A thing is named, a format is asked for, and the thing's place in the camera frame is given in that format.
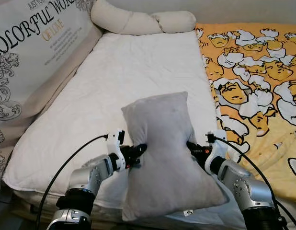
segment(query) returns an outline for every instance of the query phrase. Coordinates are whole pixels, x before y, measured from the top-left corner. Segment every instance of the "white bedsheet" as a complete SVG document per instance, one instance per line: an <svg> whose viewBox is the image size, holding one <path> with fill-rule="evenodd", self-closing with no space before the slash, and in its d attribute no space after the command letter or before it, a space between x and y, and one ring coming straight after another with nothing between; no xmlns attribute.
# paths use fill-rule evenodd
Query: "white bedsheet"
<svg viewBox="0 0 296 230"><path fill-rule="evenodd" d="M195 32L144 36L105 34L51 107L19 140L4 174L5 183L15 190L42 193L61 164L95 136L119 127L126 131L124 144L131 144L121 107L157 94L189 93L190 118L198 143L204 145L204 134L217 127L214 102L197 47ZM104 140L87 146L66 166L50 193L63 195L71 172L105 153ZM126 186L127 171L115 172L102 183L95 203L121 208ZM243 226L235 202L219 210L218 207L198 210L198 215L187 219L179 214L171 217L188 222Z"/></svg>

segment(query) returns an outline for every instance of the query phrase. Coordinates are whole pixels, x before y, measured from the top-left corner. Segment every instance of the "gray wall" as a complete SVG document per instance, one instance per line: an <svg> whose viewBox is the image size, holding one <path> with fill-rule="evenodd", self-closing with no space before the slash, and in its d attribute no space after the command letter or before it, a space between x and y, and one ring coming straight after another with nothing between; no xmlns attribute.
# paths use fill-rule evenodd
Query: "gray wall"
<svg viewBox="0 0 296 230"><path fill-rule="evenodd" d="M136 12L185 10L200 23L294 23L296 0L108 0Z"/></svg>

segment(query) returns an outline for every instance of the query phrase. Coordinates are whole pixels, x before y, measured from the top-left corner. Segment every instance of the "gray pillow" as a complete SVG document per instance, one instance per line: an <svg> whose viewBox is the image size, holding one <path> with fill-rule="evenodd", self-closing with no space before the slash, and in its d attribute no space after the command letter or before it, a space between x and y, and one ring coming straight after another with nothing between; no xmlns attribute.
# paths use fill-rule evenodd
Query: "gray pillow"
<svg viewBox="0 0 296 230"><path fill-rule="evenodd" d="M179 92L140 99L122 108L133 144L147 144L140 165L129 172L124 221L226 201L186 147L188 140L196 143L186 100L187 92Z"/></svg>

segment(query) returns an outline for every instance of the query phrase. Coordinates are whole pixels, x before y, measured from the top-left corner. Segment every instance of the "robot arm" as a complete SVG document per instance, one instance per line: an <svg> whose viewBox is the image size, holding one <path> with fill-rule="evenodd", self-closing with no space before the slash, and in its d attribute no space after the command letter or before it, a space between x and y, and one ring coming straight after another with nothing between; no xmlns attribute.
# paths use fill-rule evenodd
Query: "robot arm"
<svg viewBox="0 0 296 230"><path fill-rule="evenodd" d="M224 130L218 130L214 135L226 140ZM212 147L201 147L188 142L187 146L198 164L208 174L216 174L218 180L232 192L244 216L247 230L281 230L286 225L284 217L275 211L267 184L256 180L234 161L225 159L225 143L215 140Z"/></svg>
<svg viewBox="0 0 296 230"><path fill-rule="evenodd" d="M138 157L147 149L145 144L136 147L120 146L125 132L118 130L109 134L107 147L109 155L102 155L87 162L72 172L65 196L57 201L59 210L54 214L47 230L90 230L93 202L101 182L139 163Z"/></svg>

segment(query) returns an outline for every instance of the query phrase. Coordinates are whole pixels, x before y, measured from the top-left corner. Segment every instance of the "fabric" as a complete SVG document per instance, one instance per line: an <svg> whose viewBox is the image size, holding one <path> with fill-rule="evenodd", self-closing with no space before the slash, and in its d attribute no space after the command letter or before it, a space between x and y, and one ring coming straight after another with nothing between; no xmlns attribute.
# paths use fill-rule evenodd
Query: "fabric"
<svg viewBox="0 0 296 230"><path fill-rule="evenodd" d="M14 193L20 197L21 199L25 200L29 204L33 204L34 206L38 207L39 203L43 197L43 194L37 192L25 192L25 191L14 191ZM244 218L238 208L238 205L235 202L235 199L232 193L229 191L228 196L232 200L228 203L217 207L209 207L209 208L201 208L198 210L194 210L192 215L187 217L184 216L183 212L177 212L171 215L166 215L162 217L163 219L167 219L168 223L171 224L170 226L164 226L163 229L171 230L174 224L178 224L179 226L183 223L186 224L185 227L192 227L202 229L205 227L207 229L245 229ZM59 197L56 195L48 195L44 204L43 210L51 211L49 215L49 221L53 217L53 213L56 211L56 203ZM282 200L277 198L288 210L289 212L295 217L296 219L296 203L289 202L287 200ZM288 223L289 229L294 229L294 224L291 222L290 218L283 213L280 209L281 215L285 217ZM117 223L122 221L122 209L113 209L113 208L104 208L94 204L93 210L91 213L91 218L93 223L96 221L107 221L109 223ZM151 222L152 228L159 228L160 223L158 218L146 218L141 221L136 221L136 225L143 226L143 224L147 223L147 221Z"/></svg>
<svg viewBox="0 0 296 230"><path fill-rule="evenodd" d="M147 144L140 165L129 172L124 221L226 201L186 146L187 141L197 143L186 100L187 92L172 93L139 99L122 108L134 146Z"/></svg>
<svg viewBox="0 0 296 230"><path fill-rule="evenodd" d="M106 0L97 0L91 9L91 20L98 26L128 35L162 33L158 22L146 13L119 9Z"/></svg>
<svg viewBox="0 0 296 230"><path fill-rule="evenodd" d="M188 11L160 12L151 15L154 17L163 32L189 32L195 28L196 18Z"/></svg>
<svg viewBox="0 0 296 230"><path fill-rule="evenodd" d="M19 137L101 37L92 4L0 1L0 180Z"/></svg>
<svg viewBox="0 0 296 230"><path fill-rule="evenodd" d="M189 32L196 18L188 11L160 12L149 15L117 8L106 0L97 0L91 9L91 20L98 26L122 35L149 35Z"/></svg>
<svg viewBox="0 0 296 230"><path fill-rule="evenodd" d="M296 202L296 25L197 24L196 31L218 127L276 195ZM261 179L233 149L228 155Z"/></svg>
<svg viewBox="0 0 296 230"><path fill-rule="evenodd" d="M194 31L103 35L49 109L18 141L5 171L5 183L15 190L43 193L74 151L117 128L126 131L124 144L132 145L121 107L158 94L188 92L191 122L198 143L204 145L204 135L217 126L209 83L196 46ZM64 195L72 171L106 153L102 139L84 148L59 175L50 194ZM126 189L127 171L114 173L101 184L95 202L102 207L121 208Z"/></svg>

